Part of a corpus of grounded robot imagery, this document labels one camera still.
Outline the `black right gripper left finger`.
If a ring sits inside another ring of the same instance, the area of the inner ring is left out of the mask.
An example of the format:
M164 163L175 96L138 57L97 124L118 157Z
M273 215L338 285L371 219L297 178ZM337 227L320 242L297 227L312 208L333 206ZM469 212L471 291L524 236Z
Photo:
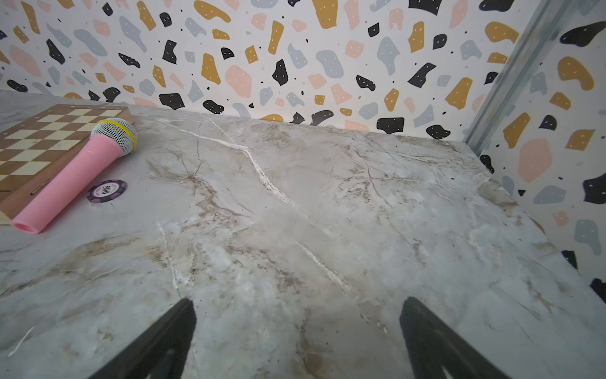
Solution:
M92 378L180 378L196 328L193 301L183 298Z

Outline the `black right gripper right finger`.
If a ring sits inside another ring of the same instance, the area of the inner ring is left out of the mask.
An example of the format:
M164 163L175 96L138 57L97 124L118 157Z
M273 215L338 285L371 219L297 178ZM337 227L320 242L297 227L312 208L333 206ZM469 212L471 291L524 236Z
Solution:
M399 324L416 378L506 378L420 300L407 298Z

